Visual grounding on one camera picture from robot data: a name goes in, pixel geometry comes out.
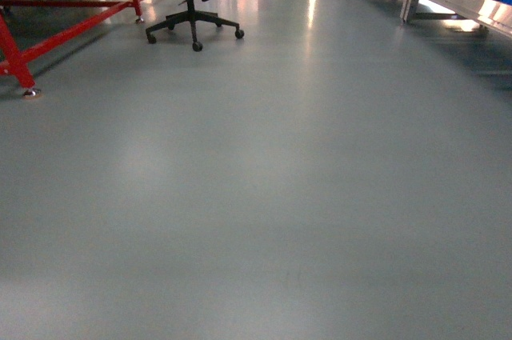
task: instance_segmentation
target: floor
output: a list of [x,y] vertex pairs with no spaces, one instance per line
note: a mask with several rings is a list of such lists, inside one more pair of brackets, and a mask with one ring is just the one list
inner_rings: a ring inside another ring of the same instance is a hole
[[31,64],[41,98],[0,79],[0,338],[511,339],[512,42],[386,0],[198,6],[245,38],[149,45],[125,10]]

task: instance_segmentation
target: red metal table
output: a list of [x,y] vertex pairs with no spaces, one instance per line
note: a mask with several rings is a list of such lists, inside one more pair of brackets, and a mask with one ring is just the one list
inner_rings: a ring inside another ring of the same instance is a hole
[[64,42],[82,34],[100,22],[115,15],[117,12],[125,8],[135,8],[135,13],[138,16],[136,23],[142,23],[142,9],[141,1],[143,0],[129,0],[129,1],[35,1],[35,0],[0,0],[0,6],[53,6],[53,7],[98,7],[107,8],[106,10],[83,20],[79,24],[72,26],[42,42],[32,46],[26,50],[20,50],[16,45],[12,34],[7,27],[3,14],[0,14],[0,48],[6,57],[3,62],[0,62],[0,75],[13,75],[15,76],[21,87],[25,90],[24,98],[35,98],[40,95],[41,91],[34,88],[34,77],[30,73],[27,63],[35,60],[39,56],[60,46]]

